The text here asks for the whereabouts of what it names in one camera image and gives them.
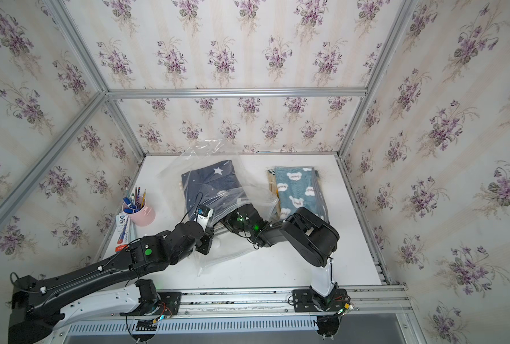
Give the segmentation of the clear plastic vacuum bag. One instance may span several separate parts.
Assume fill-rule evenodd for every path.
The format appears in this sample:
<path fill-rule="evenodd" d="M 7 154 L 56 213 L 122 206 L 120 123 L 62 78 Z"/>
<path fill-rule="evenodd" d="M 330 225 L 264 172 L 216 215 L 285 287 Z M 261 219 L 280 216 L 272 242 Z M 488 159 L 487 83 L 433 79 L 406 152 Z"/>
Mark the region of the clear plastic vacuum bag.
<path fill-rule="evenodd" d="M 230 148 L 222 139 L 203 140 L 156 176 L 170 213 L 204 230 L 193 255 L 199 275 L 270 247 L 264 235 L 276 216 L 278 198 Z"/>

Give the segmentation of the beige floral fleece blanket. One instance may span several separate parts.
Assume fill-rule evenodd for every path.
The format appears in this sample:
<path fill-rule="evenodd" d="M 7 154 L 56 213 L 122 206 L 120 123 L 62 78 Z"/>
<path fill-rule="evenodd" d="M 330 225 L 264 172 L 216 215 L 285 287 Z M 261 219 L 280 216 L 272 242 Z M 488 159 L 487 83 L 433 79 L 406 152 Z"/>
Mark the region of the beige floral fleece blanket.
<path fill-rule="evenodd" d="M 278 198 L 282 214 L 304 207 L 318 213 L 317 176 L 312 167 L 277 166 L 268 170 L 271 191 Z"/>

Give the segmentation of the blue bear pattern blanket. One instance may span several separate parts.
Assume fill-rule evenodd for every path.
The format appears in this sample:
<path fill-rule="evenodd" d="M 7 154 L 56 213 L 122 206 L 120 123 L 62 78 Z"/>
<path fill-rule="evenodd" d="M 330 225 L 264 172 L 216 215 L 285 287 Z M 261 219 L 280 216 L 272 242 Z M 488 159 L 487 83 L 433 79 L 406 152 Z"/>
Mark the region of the blue bear pattern blanket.
<path fill-rule="evenodd" d="M 278 166 L 274 169 L 280 203 L 280 219 L 286 219 L 301 207 L 328 222 L 329 214 L 319 175 L 313 166 Z"/>

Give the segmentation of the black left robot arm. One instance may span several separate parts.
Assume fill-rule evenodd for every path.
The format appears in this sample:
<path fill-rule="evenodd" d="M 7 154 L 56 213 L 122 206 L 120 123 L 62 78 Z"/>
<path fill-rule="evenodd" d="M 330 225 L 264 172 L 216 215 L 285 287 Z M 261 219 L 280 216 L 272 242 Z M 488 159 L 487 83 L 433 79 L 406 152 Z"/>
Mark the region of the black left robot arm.
<path fill-rule="evenodd" d="M 31 275 L 11 279 L 8 342 L 41 341 L 64 320 L 64 307 L 119 282 L 178 264 L 202 245 L 203 236 L 199 223 L 179 223 L 172 231 L 135 239 L 113 256 L 74 272 L 43 280 Z"/>

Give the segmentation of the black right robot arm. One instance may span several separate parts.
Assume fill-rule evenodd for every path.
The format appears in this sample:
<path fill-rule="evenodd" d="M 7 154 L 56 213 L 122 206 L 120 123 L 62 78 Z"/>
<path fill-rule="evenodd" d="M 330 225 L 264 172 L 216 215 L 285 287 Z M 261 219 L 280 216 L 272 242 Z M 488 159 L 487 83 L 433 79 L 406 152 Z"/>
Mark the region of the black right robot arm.
<path fill-rule="evenodd" d="M 285 219 L 268 222 L 252 204 L 247 204 L 226 215 L 221 223 L 229 232 L 247 239 L 255 249 L 290 243 L 313 266 L 310 286 L 313 302 L 321 309 L 331 303 L 338 290 L 332 273 L 332 254 L 338 248 L 340 235 L 324 219 L 302 206 Z"/>

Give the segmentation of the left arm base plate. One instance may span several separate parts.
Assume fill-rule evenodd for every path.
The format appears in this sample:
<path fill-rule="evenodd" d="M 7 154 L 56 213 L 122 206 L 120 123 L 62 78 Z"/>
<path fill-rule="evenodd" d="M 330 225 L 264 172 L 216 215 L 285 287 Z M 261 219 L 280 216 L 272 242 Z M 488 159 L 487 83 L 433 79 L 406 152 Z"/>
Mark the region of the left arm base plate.
<path fill-rule="evenodd" d="M 148 316 L 179 314 L 182 298 L 181 292 L 158 292 L 157 295 L 146 295 L 138 298 L 139 305 L 132 311 L 121 312 L 121 316 Z"/>

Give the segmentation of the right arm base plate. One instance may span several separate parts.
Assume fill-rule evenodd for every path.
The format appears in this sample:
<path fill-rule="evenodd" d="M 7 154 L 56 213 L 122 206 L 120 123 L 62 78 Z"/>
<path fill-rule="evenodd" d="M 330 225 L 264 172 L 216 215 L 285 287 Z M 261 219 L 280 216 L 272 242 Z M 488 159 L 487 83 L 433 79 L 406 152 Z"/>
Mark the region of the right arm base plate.
<path fill-rule="evenodd" d="M 348 309 L 351 298 L 345 289 L 335 288 L 332 292 L 322 297 L 312 289 L 293 290 L 288 303 L 295 312 L 338 312 Z"/>

